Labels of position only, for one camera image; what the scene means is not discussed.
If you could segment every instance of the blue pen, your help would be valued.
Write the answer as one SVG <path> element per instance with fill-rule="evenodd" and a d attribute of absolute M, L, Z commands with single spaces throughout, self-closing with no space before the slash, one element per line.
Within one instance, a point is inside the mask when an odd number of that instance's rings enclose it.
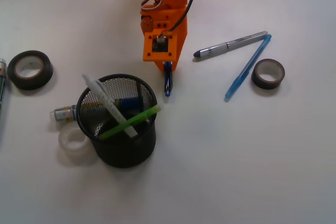
<path fill-rule="evenodd" d="M 260 47 L 257 49 L 257 51 L 254 53 L 252 58 L 249 60 L 249 62 L 246 64 L 242 72 L 238 75 L 236 80 L 232 83 L 231 87 L 225 94 L 225 100 L 228 101 L 233 96 L 233 94 L 236 92 L 236 90 L 240 87 L 242 82 L 246 79 L 248 73 L 250 72 L 250 69 L 253 67 L 254 63 L 256 63 L 257 59 L 261 55 L 262 51 L 265 49 L 269 41 L 271 40 L 272 35 L 269 34 L 265 38 L 265 40 L 261 43 Z"/>

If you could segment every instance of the pen holder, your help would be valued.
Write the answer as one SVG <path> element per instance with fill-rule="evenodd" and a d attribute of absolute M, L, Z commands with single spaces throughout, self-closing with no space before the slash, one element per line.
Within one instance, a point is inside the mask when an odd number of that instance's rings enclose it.
<path fill-rule="evenodd" d="M 127 120 L 157 104 L 153 90 L 137 77 L 112 74 L 99 80 Z M 118 107 L 117 101 L 124 104 L 122 109 Z M 98 139 L 100 134 L 117 126 L 118 123 L 98 98 L 86 88 L 78 100 L 76 116 L 79 127 L 91 139 L 98 156 L 111 166 L 118 168 L 135 166 L 145 161 L 154 150 L 156 114 L 134 125 L 138 134 L 132 138 L 121 131 L 106 140 L 100 140 Z"/>

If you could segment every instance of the gray pen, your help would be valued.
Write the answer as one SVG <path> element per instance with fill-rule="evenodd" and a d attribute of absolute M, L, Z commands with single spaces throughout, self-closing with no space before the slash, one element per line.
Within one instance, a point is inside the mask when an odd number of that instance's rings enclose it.
<path fill-rule="evenodd" d="M 225 54 L 226 52 L 238 49 L 240 47 L 245 47 L 252 43 L 261 41 L 266 38 L 268 32 L 262 31 L 261 33 L 253 34 L 244 38 L 232 40 L 229 42 L 224 42 L 222 44 L 212 46 L 209 48 L 202 49 L 194 53 L 194 57 L 201 58 L 204 56 L 217 56 Z"/>

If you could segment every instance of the green marker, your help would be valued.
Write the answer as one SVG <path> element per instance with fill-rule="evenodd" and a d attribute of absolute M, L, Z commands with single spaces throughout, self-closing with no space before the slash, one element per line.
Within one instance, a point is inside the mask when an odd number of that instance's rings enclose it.
<path fill-rule="evenodd" d="M 112 137 L 113 135 L 116 135 L 118 132 L 123 131 L 124 129 L 126 129 L 129 126 L 133 126 L 133 125 L 136 125 L 138 123 L 141 123 L 141 122 L 147 120 L 152 115 L 158 113 L 160 110 L 161 110 L 160 106 L 155 105 L 155 106 L 151 107 L 150 109 L 145 110 L 144 112 L 132 117 L 131 119 L 128 119 L 125 123 L 119 124 L 118 126 L 104 132 L 98 138 L 101 139 L 101 140 L 105 140 L 109 137 Z"/>
<path fill-rule="evenodd" d="M 4 96 L 6 84 L 6 61 L 4 59 L 0 59 L 0 113 L 2 108 L 2 98 Z"/>

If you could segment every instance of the black tape roll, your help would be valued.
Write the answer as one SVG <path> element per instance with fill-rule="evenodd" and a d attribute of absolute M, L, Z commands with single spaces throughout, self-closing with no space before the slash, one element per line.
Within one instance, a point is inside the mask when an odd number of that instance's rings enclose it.
<path fill-rule="evenodd" d="M 260 76 L 261 74 L 268 74 L 273 76 L 275 80 L 265 80 Z M 272 59 L 264 59 L 259 61 L 252 72 L 252 81 L 254 84 L 262 89 L 268 90 L 279 87 L 284 77 L 284 67 L 279 62 Z"/>
<path fill-rule="evenodd" d="M 39 63 L 40 71 L 31 77 L 22 77 L 18 71 L 31 63 Z M 40 51 L 26 51 L 15 56 L 9 63 L 7 74 L 16 87 L 23 90 L 33 90 L 43 87 L 54 73 L 49 58 Z"/>

